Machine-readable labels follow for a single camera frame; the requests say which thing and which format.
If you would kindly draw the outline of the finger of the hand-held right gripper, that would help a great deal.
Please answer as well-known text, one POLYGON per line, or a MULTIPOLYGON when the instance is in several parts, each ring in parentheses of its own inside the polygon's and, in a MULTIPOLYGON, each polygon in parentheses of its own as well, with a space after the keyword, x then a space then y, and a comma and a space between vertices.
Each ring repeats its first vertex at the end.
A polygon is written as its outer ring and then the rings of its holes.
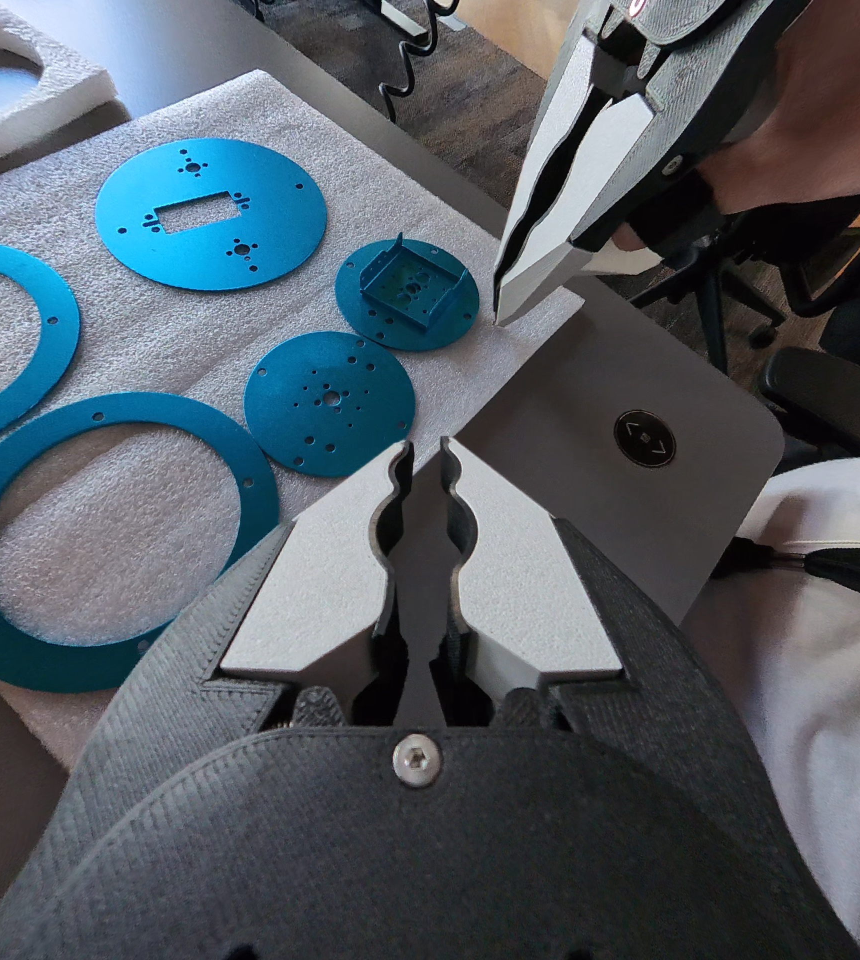
POLYGON ((518 178, 494 274, 496 297, 534 297, 571 258, 573 224, 558 198, 577 149, 611 96, 592 84, 595 45, 582 31, 570 40, 518 178))
POLYGON ((513 323, 592 261, 594 253, 574 246, 571 235, 652 117, 644 98, 627 98, 606 107, 590 125, 556 199, 529 229, 500 282, 494 302, 498 326, 513 323))

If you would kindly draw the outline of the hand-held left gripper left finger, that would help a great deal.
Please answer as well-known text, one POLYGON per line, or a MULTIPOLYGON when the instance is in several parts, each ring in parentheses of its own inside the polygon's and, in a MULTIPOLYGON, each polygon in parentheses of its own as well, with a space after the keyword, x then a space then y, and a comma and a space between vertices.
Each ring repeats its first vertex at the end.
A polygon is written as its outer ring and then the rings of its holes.
POLYGON ((396 442, 304 510, 220 663, 232 677, 366 687, 395 597, 414 450, 396 442))

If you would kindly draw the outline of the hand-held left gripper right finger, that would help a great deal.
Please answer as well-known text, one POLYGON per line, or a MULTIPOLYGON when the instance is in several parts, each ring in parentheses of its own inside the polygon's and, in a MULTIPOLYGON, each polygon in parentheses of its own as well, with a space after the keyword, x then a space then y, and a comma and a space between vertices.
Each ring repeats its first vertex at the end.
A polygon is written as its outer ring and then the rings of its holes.
POLYGON ((447 531, 460 550, 450 610, 464 671, 494 702, 514 689, 622 669, 554 519, 455 438, 440 440, 447 531))

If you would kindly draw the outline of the blue disc with U bracket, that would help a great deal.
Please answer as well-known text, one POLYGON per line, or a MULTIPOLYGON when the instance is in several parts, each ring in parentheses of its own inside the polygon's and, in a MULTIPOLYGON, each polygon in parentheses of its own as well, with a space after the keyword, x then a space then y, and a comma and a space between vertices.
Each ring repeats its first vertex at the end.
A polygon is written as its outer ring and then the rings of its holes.
POLYGON ((469 269, 442 247, 399 234, 355 250, 335 293, 346 321, 385 347, 425 352, 464 336, 480 306, 469 269))

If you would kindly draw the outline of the round black desk button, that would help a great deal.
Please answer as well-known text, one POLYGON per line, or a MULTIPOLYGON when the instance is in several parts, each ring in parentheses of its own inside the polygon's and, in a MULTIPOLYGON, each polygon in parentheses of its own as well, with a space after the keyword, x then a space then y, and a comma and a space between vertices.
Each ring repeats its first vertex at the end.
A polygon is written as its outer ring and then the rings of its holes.
POLYGON ((676 438, 657 415, 645 410, 620 414, 613 427, 618 449, 631 462, 647 469, 659 469, 671 463, 676 454, 676 438))

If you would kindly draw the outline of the grey desk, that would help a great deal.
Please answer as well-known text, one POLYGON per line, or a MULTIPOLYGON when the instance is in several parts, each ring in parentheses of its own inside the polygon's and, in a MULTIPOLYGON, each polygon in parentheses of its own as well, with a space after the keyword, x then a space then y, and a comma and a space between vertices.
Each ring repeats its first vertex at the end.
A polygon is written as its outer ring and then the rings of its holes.
MULTIPOLYGON (((230 2, 6 2, 109 69, 132 117, 261 69, 488 234, 504 214, 460 174, 230 2)), ((776 463, 770 414, 596 278, 584 305, 463 426, 459 441, 576 526, 681 621, 776 463), (676 439, 672 462, 629 460, 618 417, 645 410, 676 439)), ((51 817, 112 690, 27 691, 0 682, 0 899, 51 817)))

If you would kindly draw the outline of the person's right hand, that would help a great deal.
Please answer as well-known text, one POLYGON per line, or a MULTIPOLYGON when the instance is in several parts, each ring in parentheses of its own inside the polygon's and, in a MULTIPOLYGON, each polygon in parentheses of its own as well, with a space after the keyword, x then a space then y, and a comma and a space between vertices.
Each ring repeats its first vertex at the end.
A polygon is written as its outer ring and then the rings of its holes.
POLYGON ((723 213, 860 194, 860 1, 811 2, 776 66, 773 112, 700 164, 723 213))

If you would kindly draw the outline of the small blue disc many holes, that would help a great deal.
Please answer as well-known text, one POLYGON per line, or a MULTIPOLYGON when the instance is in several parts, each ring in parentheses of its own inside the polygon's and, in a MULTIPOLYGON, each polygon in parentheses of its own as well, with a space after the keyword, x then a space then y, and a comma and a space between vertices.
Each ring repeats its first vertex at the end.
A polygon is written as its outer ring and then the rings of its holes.
POLYGON ((413 424, 409 375, 386 348, 357 334, 321 331, 281 342, 244 391, 246 425, 282 466, 304 474, 355 473, 413 424))

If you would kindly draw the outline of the white foam sheet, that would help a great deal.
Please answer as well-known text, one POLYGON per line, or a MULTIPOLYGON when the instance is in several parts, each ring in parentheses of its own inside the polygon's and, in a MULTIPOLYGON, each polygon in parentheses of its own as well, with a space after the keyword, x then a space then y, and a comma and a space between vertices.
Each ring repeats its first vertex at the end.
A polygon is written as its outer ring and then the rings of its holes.
POLYGON ((335 481, 262 465, 244 429, 257 361, 290 337, 349 331, 338 268, 369 241, 429 241, 466 267, 479 317, 456 343, 399 358, 416 397, 415 468, 454 434, 579 309, 551 294, 495 325, 496 240, 262 71, 232 79, 0 176, 0 245, 39 258, 78 305, 68 371, 0 435, 0 647, 67 654, 57 642, 140 641, 273 527, 246 532, 242 502, 274 472, 280 519, 335 481), (288 274, 247 290, 174 289, 126 268, 94 220, 99 189, 141 151, 231 138, 280 152, 316 183, 321 243, 288 274))

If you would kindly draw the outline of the person's white shirt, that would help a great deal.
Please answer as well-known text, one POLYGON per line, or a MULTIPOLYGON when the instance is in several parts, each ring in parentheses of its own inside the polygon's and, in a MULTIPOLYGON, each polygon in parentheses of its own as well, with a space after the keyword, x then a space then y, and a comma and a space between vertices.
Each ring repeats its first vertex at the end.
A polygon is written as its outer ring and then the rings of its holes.
POLYGON ((860 594, 803 571, 708 582, 683 631, 742 715, 784 819, 860 945, 860 594))

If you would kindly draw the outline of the large blue disc rectangular cutout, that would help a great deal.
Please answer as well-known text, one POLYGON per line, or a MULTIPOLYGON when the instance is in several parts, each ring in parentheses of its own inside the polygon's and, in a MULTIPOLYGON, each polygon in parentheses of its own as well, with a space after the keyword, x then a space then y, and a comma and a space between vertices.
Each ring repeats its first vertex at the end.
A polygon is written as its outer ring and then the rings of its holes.
POLYGON ((290 273, 320 244, 324 197, 310 174, 249 141, 192 138, 144 150, 100 188, 95 223, 125 267, 172 287, 235 291, 290 273), (169 232, 160 213, 226 195, 237 216, 169 232))

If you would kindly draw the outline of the black office chair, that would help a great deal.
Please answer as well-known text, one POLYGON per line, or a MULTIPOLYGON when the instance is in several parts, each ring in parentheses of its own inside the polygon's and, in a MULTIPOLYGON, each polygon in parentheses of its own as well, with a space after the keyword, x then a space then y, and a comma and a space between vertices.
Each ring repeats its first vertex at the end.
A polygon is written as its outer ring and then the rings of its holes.
POLYGON ((708 362, 724 375, 724 297, 766 319, 748 334, 755 350, 770 347, 786 320, 738 264, 756 260, 774 267, 797 318, 828 314, 818 350, 785 346, 768 358, 757 380, 784 431, 817 450, 809 462, 860 455, 859 216, 860 196, 738 214, 672 258, 672 272, 630 299, 644 308, 693 295, 708 362))

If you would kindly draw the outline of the white foam block round hole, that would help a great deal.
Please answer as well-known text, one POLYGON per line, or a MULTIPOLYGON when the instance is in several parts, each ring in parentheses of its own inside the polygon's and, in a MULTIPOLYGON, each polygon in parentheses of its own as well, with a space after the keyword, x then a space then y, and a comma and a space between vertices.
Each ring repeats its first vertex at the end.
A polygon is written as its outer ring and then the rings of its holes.
POLYGON ((0 4, 0 51, 40 69, 37 84, 0 106, 0 159, 101 105, 116 88, 109 72, 0 4))

